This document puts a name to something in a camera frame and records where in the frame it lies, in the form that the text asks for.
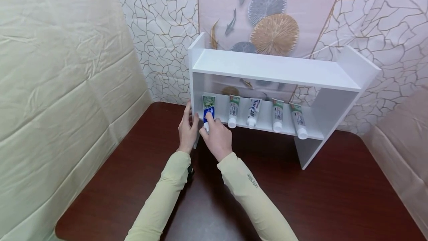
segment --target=wooden tabletop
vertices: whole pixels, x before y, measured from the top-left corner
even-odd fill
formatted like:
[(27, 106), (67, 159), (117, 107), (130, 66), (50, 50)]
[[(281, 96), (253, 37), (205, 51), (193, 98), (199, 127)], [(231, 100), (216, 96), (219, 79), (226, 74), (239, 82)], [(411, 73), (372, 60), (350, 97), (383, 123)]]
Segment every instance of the wooden tabletop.
[[(184, 107), (153, 103), (56, 225), (66, 241), (124, 240), (178, 147)], [(233, 129), (233, 149), (299, 241), (425, 241), (359, 137), (336, 131), (306, 170), (293, 138)], [(201, 139), (164, 241), (259, 240)]]

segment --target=forearm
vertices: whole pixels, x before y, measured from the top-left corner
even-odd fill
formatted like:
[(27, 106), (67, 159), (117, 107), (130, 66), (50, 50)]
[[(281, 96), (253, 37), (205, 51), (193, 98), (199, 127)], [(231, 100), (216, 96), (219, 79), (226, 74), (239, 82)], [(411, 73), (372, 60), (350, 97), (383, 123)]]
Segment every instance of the forearm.
[(125, 241), (158, 241), (187, 182), (190, 156), (177, 151), (169, 158), (160, 180), (146, 200)]
[(224, 183), (247, 212), (263, 241), (298, 240), (284, 216), (235, 153), (225, 157), (217, 167), (222, 173)]

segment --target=person's right hand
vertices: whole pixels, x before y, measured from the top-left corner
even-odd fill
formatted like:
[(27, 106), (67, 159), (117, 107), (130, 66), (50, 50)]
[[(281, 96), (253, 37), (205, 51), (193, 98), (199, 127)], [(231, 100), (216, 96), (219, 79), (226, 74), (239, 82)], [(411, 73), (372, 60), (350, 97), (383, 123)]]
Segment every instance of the person's right hand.
[(213, 156), (220, 162), (232, 153), (232, 132), (221, 123), (220, 119), (217, 118), (214, 121), (210, 112), (205, 115), (205, 118), (208, 121), (210, 134), (205, 128), (199, 129), (199, 133)]

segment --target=white shelf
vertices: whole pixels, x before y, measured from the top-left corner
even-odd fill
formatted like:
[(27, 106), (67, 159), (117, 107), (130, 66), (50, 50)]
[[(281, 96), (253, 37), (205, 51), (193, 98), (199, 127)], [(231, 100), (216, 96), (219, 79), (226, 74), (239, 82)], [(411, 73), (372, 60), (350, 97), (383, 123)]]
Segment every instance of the white shelf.
[(347, 91), (361, 90), (333, 61), (203, 49), (193, 72)]
[[(215, 118), (219, 118), (222, 123), (227, 124), (229, 118), (229, 96), (221, 95), (221, 94), (212, 94), (205, 93), (205, 95), (215, 95)], [(257, 124), (254, 129), (258, 129), (259, 131), (270, 131), (274, 132), (272, 129), (272, 102), (270, 101), (262, 101), (260, 106), (259, 118), (257, 120)], [(247, 125), (247, 116), (248, 116), (248, 108), (250, 108), (250, 100), (248, 98), (241, 98), (238, 110), (237, 117), (237, 126), (242, 128), (248, 128)], [(203, 109), (197, 110), (199, 117), (202, 119), (204, 111)], [(306, 122), (306, 128), (311, 139), (323, 140), (324, 136), (321, 133), (318, 124), (312, 114), (311, 108), (307, 106), (302, 106), (302, 113)], [(280, 134), (287, 134), (296, 136), (295, 126), (293, 124), (292, 116), (290, 113), (290, 107), (287, 104), (284, 104), (284, 116), (282, 120), (282, 132)]]
[[(206, 33), (200, 33), (189, 47), (188, 66), (192, 109), (203, 116), (202, 95), (208, 94), (207, 74), (265, 80), (302, 86), (320, 87), (311, 107), (303, 106), (308, 139), (296, 137), (289, 105), (284, 106), (282, 134), (295, 136), (302, 169), (305, 169), (333, 131), (343, 121), (380, 69), (350, 46), (340, 51), (337, 62), (307, 60), (205, 48)], [(228, 96), (216, 94), (215, 117), (228, 121)], [(237, 126), (247, 128), (250, 100), (241, 98)], [(272, 103), (263, 101), (254, 129), (274, 132)]]

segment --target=cream fabric sheet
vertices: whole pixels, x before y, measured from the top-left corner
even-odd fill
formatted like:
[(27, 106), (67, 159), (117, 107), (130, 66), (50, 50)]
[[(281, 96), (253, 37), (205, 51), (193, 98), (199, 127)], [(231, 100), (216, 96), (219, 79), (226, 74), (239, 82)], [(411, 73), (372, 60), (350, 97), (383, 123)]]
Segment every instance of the cream fabric sheet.
[(428, 239), (428, 86), (389, 112), (363, 140)]
[(0, 240), (46, 240), (150, 103), (119, 0), (0, 0)]

